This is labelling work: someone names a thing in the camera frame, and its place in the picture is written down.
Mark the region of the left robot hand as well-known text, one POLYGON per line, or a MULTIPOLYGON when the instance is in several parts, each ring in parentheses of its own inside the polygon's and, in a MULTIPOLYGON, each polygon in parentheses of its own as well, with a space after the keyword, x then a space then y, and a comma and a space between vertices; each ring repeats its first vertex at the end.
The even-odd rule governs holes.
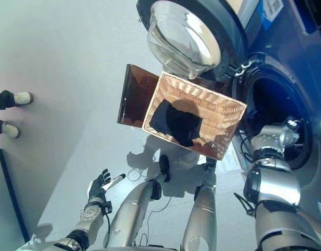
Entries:
POLYGON ((88 202, 91 202, 96 198, 106 201, 106 192, 119 182, 123 181, 125 178, 126 174, 120 174, 115 178, 111 178, 108 169, 104 169, 95 180, 90 182, 88 186, 88 202))

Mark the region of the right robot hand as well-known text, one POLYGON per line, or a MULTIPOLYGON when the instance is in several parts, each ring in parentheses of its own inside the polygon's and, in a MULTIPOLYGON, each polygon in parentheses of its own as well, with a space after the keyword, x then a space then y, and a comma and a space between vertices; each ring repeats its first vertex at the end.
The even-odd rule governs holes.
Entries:
POLYGON ((290 128, 294 134, 296 135, 297 138, 299 138, 299 127, 300 127, 300 124, 301 124, 301 121, 300 120, 297 120, 297 119, 292 119, 292 118, 287 118, 285 120, 285 123, 286 123, 286 126, 288 128, 290 128))

